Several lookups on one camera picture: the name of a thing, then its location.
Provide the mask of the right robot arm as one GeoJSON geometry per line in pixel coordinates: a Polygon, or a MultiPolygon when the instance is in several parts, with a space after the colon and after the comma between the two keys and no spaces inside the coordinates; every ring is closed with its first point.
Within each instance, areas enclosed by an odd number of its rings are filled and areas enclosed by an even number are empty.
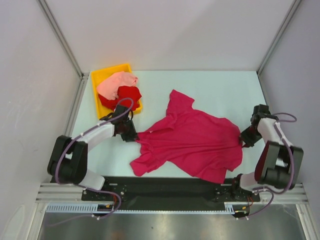
{"type": "Polygon", "coordinates": [[[239,135],[244,148],[252,148],[263,140],[264,148],[255,170],[239,174],[232,180],[231,196],[242,201],[249,192],[258,194],[270,192],[282,195],[295,187],[304,151],[293,145],[281,129],[281,122],[294,123],[297,118],[292,114],[289,119],[279,119],[279,113],[272,114],[269,106],[256,105],[250,118],[250,126],[239,135]]]}

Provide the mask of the magenta t shirt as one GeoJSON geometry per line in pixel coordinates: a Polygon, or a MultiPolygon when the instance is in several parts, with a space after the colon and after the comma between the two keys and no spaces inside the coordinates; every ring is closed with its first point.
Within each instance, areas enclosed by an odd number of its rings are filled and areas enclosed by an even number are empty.
{"type": "Polygon", "coordinates": [[[194,99],[176,90],[166,115],[138,133],[140,156],[130,166],[141,177],[171,162],[192,177],[222,184],[243,159],[240,130],[227,118],[193,108],[194,99]]]}

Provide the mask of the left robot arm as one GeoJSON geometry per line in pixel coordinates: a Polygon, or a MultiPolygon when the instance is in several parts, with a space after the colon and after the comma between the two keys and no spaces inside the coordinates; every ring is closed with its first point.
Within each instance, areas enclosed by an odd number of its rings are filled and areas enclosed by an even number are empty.
{"type": "Polygon", "coordinates": [[[117,105],[114,112],[102,117],[95,126],[76,137],[60,135],[54,144],[47,172],[58,184],[73,184],[93,190],[100,200],[110,196],[106,178],[88,169],[88,154],[103,141],[121,136],[124,142],[138,139],[133,111],[117,105]]]}

